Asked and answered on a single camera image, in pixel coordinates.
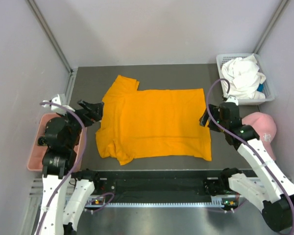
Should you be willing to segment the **orange t shirt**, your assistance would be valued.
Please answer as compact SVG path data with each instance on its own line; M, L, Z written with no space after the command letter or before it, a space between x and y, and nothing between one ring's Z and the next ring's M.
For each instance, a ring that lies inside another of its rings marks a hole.
M210 131L199 124L206 109L204 90L139 90L139 85L119 75L104 95L96 132L100 157L115 158L120 165L161 156L210 161Z

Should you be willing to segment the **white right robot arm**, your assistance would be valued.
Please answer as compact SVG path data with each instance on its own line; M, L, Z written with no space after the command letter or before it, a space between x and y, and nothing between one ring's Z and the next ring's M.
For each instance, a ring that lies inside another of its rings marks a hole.
M294 184L285 176L265 149L260 135L251 125L243 124L234 102L208 105L199 120L201 126L224 133L227 143L244 157L262 182L259 186L237 168L226 168L219 175L223 193L236 192L253 204L265 223L275 232L294 232Z

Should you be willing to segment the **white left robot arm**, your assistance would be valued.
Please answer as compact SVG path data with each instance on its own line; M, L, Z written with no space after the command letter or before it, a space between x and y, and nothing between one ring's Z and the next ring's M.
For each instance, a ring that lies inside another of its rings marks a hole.
M73 109L56 100L42 101L57 117L46 124L43 136L47 150L42 159L43 196L37 235L74 235L88 198L101 190L98 174L92 170L75 172L80 160L74 147L82 131L100 122L104 103L78 102Z

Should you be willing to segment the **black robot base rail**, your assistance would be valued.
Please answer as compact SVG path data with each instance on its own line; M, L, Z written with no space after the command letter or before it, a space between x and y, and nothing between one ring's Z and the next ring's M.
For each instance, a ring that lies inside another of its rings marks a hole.
M235 193L222 189L219 170L101 170L92 196L114 193L112 203L196 203Z

